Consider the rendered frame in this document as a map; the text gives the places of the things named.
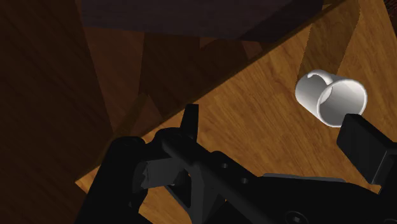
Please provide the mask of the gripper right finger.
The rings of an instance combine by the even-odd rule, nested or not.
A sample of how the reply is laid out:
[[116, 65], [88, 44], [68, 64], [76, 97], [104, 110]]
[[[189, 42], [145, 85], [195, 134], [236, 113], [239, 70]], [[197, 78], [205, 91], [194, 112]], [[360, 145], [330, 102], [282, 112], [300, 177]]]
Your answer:
[[347, 114], [337, 145], [367, 183], [381, 186], [381, 194], [397, 194], [396, 142], [361, 115]]

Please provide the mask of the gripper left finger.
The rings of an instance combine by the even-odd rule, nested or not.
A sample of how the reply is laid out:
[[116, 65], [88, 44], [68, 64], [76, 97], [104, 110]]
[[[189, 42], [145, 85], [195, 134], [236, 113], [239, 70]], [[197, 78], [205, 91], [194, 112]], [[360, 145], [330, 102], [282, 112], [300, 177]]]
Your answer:
[[185, 107], [178, 128], [111, 142], [74, 224], [152, 224], [139, 214], [150, 188], [164, 187], [192, 224], [253, 224], [243, 197], [247, 170], [197, 143], [199, 107]]

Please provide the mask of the white mug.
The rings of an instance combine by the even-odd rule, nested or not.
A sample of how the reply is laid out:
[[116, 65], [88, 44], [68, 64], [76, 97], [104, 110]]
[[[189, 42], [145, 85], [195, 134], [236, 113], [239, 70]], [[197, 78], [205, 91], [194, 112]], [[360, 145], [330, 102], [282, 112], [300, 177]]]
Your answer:
[[296, 100], [329, 127], [341, 127], [346, 114], [362, 115], [368, 102], [358, 81], [316, 69], [302, 76], [295, 87]]

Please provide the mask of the dark robot stand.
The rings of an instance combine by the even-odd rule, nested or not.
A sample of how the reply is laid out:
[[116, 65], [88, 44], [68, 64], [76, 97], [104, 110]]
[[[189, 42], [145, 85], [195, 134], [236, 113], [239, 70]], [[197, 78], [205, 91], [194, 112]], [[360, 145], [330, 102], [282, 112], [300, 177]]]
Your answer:
[[81, 0], [86, 27], [273, 43], [324, 0]]

